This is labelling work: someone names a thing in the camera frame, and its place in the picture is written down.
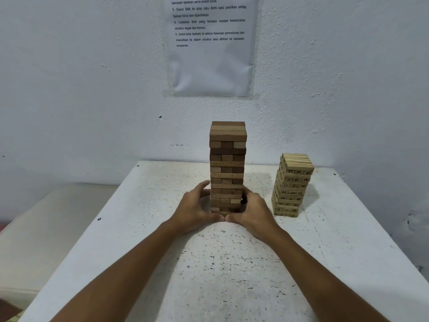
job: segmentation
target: instruction sheet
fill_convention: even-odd
[[[250,96],[258,0],[163,0],[175,96]]]

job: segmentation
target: white table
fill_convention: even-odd
[[[246,165],[271,206],[277,166]],[[139,162],[20,322],[49,321],[76,293],[169,218],[207,163]],[[392,322],[427,321],[429,284],[333,169],[314,171],[298,218],[282,228]],[[274,252],[227,222],[178,240],[127,321],[315,321]]]

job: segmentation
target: light wooden jenga tower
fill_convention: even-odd
[[[282,154],[272,191],[276,216],[297,217],[314,166],[305,154]]]
[[[244,122],[212,122],[210,128],[212,212],[227,215],[229,212],[240,210],[246,141]]]

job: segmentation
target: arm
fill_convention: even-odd
[[[81,290],[51,322],[121,322],[176,238],[210,222],[223,221],[202,210],[200,198],[210,194],[204,181],[184,194],[173,216]]]
[[[246,187],[244,194],[246,210],[226,221],[243,225],[276,252],[321,322],[388,322],[278,226],[264,199]]]

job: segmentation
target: left hand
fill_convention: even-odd
[[[186,192],[168,220],[180,234],[196,229],[204,224],[224,222],[225,218],[215,212],[206,212],[201,208],[200,199],[210,195],[210,189],[204,189],[210,183],[209,180],[201,182],[194,189]]]

